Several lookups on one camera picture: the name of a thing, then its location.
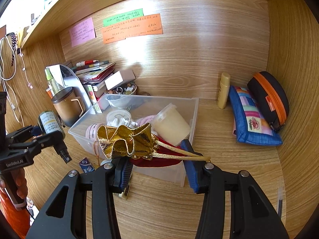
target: orange zipper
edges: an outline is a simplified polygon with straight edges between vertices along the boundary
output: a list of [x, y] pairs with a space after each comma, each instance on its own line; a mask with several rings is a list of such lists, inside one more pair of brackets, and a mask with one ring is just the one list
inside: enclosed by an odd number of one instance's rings
[[260, 83], [260, 85], [263, 87], [265, 92], [270, 97], [270, 100], [274, 104], [274, 107], [275, 107], [276, 112], [278, 114], [279, 124], [283, 125], [286, 121], [287, 115], [286, 115], [285, 107], [282, 104], [282, 101], [281, 101], [280, 97], [278, 96], [277, 92], [275, 91], [275, 89], [272, 87], [272, 85], [268, 82], [268, 80], [261, 73], [256, 73], [254, 75], [254, 78]]

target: wooden tabletop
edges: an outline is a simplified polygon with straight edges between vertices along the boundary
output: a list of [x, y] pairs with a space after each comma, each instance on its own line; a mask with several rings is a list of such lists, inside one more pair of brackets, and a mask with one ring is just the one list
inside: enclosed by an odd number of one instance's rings
[[[216, 101], [200, 99], [193, 148], [211, 156], [212, 163], [224, 171], [238, 173], [245, 169], [257, 181], [276, 208], [282, 169], [275, 147], [261, 147], [236, 142], [232, 135], [233, 114], [230, 106], [221, 110]], [[66, 134], [65, 143], [73, 161], [64, 164], [53, 148], [46, 148], [26, 168], [29, 197], [42, 207], [62, 178], [72, 169], [82, 173], [78, 163], [84, 158], [97, 163], [76, 140]], [[196, 195], [185, 183], [162, 181], [138, 173], [132, 175], [127, 200], [114, 198], [122, 238], [194, 238], [203, 204], [203, 195]], [[282, 221], [286, 221], [285, 190]], [[223, 238], [229, 238], [230, 193], [226, 193]], [[92, 236], [91, 193], [87, 197], [87, 238]]]

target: gold drawstring pouch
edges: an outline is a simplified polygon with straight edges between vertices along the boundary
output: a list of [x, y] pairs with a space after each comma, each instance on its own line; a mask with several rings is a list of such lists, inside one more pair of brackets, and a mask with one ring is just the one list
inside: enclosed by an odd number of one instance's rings
[[[144, 158], [148, 160], [151, 160], [153, 157], [191, 161], [210, 160], [209, 156], [198, 156], [159, 141], [158, 138], [151, 133], [150, 123], [146, 123], [134, 129], [130, 129], [124, 125], [118, 128], [103, 125], [99, 127], [97, 131], [97, 138], [102, 151], [108, 159], [128, 156], [132, 159]], [[185, 156], [158, 153], [157, 150], [159, 150], [159, 146], [163, 146]]]

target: mug handle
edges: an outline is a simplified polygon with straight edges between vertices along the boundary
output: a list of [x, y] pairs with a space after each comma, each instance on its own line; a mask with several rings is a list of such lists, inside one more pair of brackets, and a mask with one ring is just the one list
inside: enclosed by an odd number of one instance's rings
[[73, 101], [77, 101], [78, 103], [79, 103], [79, 105], [80, 105], [80, 108], [81, 108], [81, 113], [80, 113], [80, 115], [79, 115], [79, 118], [83, 115], [83, 113], [84, 113], [84, 110], [83, 110], [83, 107], [82, 107], [82, 104], [81, 103], [83, 103], [83, 101], [82, 101], [82, 98], [81, 97], [75, 97], [74, 99], [72, 99], [71, 100], [72, 102]]

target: white cable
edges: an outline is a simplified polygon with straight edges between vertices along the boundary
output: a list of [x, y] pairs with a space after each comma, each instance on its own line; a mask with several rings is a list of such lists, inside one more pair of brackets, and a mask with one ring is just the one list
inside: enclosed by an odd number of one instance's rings
[[22, 62], [23, 62], [23, 69], [22, 69], [22, 70], [24, 71], [24, 73], [25, 73], [25, 75], [26, 75], [26, 79], [27, 79], [27, 82], [28, 82], [28, 87], [30, 87], [31, 89], [33, 89], [32, 83], [30, 83], [29, 80], [28, 80], [27, 69], [26, 69], [26, 65], [24, 64], [22, 49], [20, 49], [20, 56], [21, 56]]
[[[0, 67], [0, 77], [1, 77], [0, 80], [1, 80], [1, 83], [3, 84], [4, 91], [7, 93], [7, 99], [8, 99], [8, 101], [9, 101], [9, 103], [10, 103], [10, 106], [11, 106], [11, 108], [12, 108], [13, 114], [14, 114], [16, 120], [20, 123], [20, 121], [19, 121], [19, 119], [18, 119], [18, 117], [17, 117], [17, 115], [16, 115], [16, 113], [15, 113], [15, 105], [12, 103], [12, 100], [11, 100], [10, 95], [9, 95], [9, 93], [8, 93], [8, 89], [7, 89], [6, 84], [5, 84], [6, 81], [11, 80], [11, 79], [15, 76], [16, 71], [17, 71], [17, 62], [16, 62], [16, 57], [15, 57], [15, 54], [14, 54], [14, 50], [13, 50], [12, 46], [10, 45], [10, 42], [9, 42], [8, 37], [5, 36], [5, 38], [7, 39], [8, 44], [9, 44], [9, 47], [11, 48], [12, 53], [13, 53], [14, 63], [15, 63], [15, 69], [14, 69], [13, 75], [12, 75], [9, 79], [5, 79], [5, 78], [4, 78], [4, 61], [3, 61], [3, 58], [2, 58], [2, 45], [3, 45], [3, 42], [4, 42], [4, 38], [2, 38], [2, 39], [0, 40], [0, 59], [1, 59], [1, 62], [2, 62], [3, 69]], [[8, 85], [8, 86], [9, 86], [9, 88], [11, 89], [11, 91], [13, 92], [14, 99], [15, 99], [15, 101], [16, 101], [16, 103], [17, 103], [17, 108], [18, 108], [19, 113], [20, 113], [20, 116], [21, 116], [22, 125], [23, 125], [23, 127], [24, 127], [24, 121], [23, 121], [22, 113], [21, 113], [21, 111], [20, 111], [20, 107], [19, 107], [19, 105], [18, 105], [18, 101], [17, 101], [16, 94], [15, 94], [15, 92], [13, 91], [13, 89], [11, 88], [11, 86], [10, 86], [10, 85]]]
[[4, 80], [4, 81], [9, 81], [9, 80], [11, 80], [11, 79], [15, 76], [15, 74], [16, 74], [16, 71], [17, 71], [17, 62], [16, 62], [16, 57], [15, 57], [15, 55], [14, 55], [13, 48], [12, 48], [12, 46], [10, 45], [10, 42], [9, 42], [9, 39], [8, 39], [7, 35], [5, 36], [5, 38], [7, 39], [8, 44], [9, 44], [9, 47], [11, 48], [12, 53], [13, 53], [13, 57], [14, 57], [14, 73], [13, 73], [13, 75], [12, 75], [9, 79], [5, 79], [5, 78], [4, 78], [4, 63], [3, 63], [3, 59], [2, 59], [2, 45], [3, 45], [3, 39], [4, 39], [4, 38], [2, 38], [2, 39], [1, 39], [1, 40], [2, 40], [2, 43], [1, 43], [1, 47], [0, 47], [0, 58], [1, 58], [2, 66], [3, 66], [3, 74], [2, 74], [3, 77], [1, 76], [1, 79]]

